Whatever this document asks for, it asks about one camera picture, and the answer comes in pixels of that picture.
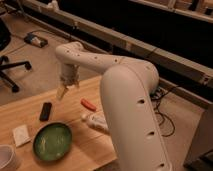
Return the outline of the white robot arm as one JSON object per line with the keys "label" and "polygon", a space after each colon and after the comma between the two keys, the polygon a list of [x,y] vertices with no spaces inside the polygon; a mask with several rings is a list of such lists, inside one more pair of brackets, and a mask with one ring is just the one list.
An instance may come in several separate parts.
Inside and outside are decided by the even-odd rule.
{"label": "white robot arm", "polygon": [[79,42],[58,46],[55,55],[63,86],[77,82],[79,66],[102,75],[101,104],[122,171],[173,171],[150,99],[159,83],[152,63],[88,52]]}

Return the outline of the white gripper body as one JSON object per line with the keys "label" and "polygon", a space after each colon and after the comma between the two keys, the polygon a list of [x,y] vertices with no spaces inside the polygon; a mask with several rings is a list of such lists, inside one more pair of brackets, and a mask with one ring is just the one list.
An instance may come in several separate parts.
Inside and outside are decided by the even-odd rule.
{"label": "white gripper body", "polygon": [[60,84],[64,86],[74,85],[74,81],[79,81],[78,65],[61,64]]}

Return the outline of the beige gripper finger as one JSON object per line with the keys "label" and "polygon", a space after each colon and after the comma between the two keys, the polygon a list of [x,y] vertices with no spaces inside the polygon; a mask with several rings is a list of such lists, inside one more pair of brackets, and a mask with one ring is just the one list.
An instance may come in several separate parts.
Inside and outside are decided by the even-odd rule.
{"label": "beige gripper finger", "polygon": [[78,80],[77,80],[77,81],[74,81],[74,86],[75,86],[76,88],[79,88],[79,87],[80,87],[79,81],[78,81]]}
{"label": "beige gripper finger", "polygon": [[64,85],[60,85],[57,89],[56,97],[58,100],[62,100],[66,92],[68,91],[68,88]]}

